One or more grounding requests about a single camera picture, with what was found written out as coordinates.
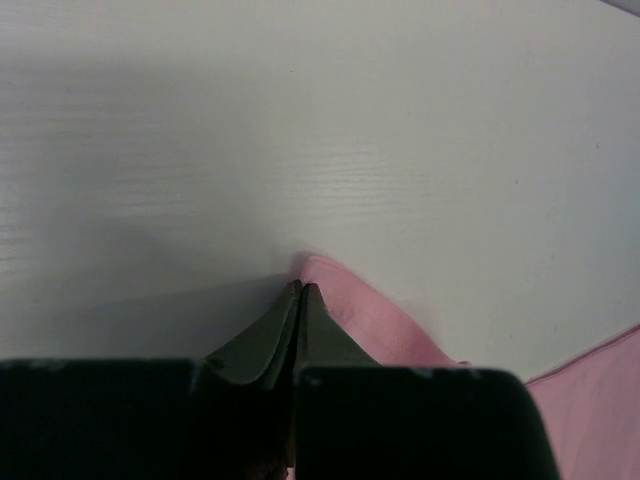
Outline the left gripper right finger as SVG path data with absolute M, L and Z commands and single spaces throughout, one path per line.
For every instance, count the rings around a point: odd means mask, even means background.
M 299 307 L 299 479 L 556 479 L 541 415 L 509 372 L 384 366 L 330 318 L 320 289 Z

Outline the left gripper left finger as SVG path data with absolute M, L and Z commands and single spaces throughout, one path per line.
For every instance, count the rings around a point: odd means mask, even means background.
M 299 281 L 202 359 L 1 364 L 5 479 L 284 479 Z

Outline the pink t-shirt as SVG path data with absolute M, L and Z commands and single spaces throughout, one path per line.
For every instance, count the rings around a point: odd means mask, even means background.
M 339 263 L 303 261 L 330 317 L 384 365 L 456 367 L 400 307 Z M 633 326 L 526 384 L 564 479 L 639 476 L 639 328 Z

